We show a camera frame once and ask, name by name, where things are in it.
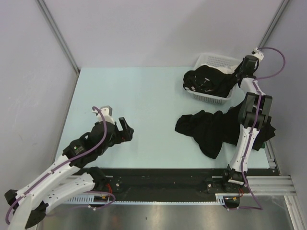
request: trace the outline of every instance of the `metal floor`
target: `metal floor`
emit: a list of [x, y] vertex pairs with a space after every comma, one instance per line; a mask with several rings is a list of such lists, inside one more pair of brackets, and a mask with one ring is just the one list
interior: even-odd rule
[[[293, 230], [283, 196], [259, 196], [264, 210], [198, 205], [112, 205], [92, 211], [61, 205], [38, 230]], [[255, 205], [243, 197], [241, 205]]]

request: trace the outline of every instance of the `white wall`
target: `white wall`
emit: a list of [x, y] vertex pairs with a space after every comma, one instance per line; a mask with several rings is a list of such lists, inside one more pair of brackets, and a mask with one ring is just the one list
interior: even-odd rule
[[242, 58], [281, 0], [46, 0], [79, 67], [192, 66]]
[[[293, 0], [268, 44], [286, 57], [284, 71], [260, 82], [261, 89], [273, 96], [272, 124], [276, 127], [274, 145], [282, 172], [290, 174], [301, 206], [307, 214], [307, 1]], [[282, 58], [265, 52], [257, 76], [277, 71]]]
[[0, 1], [0, 229], [19, 189], [51, 164], [77, 76], [34, 0]]

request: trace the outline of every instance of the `white plastic basket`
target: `white plastic basket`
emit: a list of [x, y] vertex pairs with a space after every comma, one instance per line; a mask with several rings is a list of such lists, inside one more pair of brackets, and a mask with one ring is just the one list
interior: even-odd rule
[[[226, 57], [226, 56], [210, 54], [210, 53], [203, 53], [198, 58], [196, 65], [194, 67], [194, 70], [202, 65], [209, 65], [209, 66], [218, 68], [223, 73], [232, 73], [235, 70], [235, 68], [240, 64], [240, 62], [241, 60], [235, 59], [232, 57]], [[213, 104], [224, 104], [225, 102], [229, 101], [232, 98], [235, 92], [236, 86], [237, 85], [235, 85], [230, 90], [229, 95], [226, 98], [213, 96], [213, 95], [200, 93], [200, 92], [193, 92], [190, 90], [188, 90], [187, 92], [191, 93], [191, 95], [195, 99], [201, 100], [203, 102], [209, 102]]]

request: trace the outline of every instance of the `light blue table surface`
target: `light blue table surface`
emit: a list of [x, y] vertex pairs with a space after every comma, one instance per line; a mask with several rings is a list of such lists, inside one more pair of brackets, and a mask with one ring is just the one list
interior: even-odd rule
[[[206, 157], [192, 137], [175, 132], [181, 115], [204, 109], [224, 113], [244, 99], [237, 87], [224, 105], [197, 101], [182, 88], [192, 67], [83, 68], [75, 89], [57, 156], [97, 121], [92, 106], [110, 105], [113, 118], [125, 117], [135, 132], [131, 142], [109, 148], [87, 167], [104, 168], [225, 168], [236, 147], [223, 143], [218, 157]], [[249, 168], [268, 168], [265, 151], [252, 151]]]

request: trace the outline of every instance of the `black garment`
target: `black garment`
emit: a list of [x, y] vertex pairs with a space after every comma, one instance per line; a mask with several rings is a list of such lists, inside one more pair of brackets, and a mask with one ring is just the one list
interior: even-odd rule
[[183, 77], [185, 90], [219, 97], [227, 97], [235, 84], [237, 84], [235, 74], [225, 74], [206, 65], [188, 71]]
[[[215, 114], [201, 110], [195, 115], [182, 115], [177, 121], [175, 131], [193, 137], [201, 151], [215, 159], [222, 143], [237, 145], [240, 135], [240, 124], [237, 121], [241, 104], [231, 108], [226, 114], [217, 111]], [[271, 118], [257, 135], [253, 149], [259, 150], [263, 142], [275, 136], [275, 128], [270, 124]]]

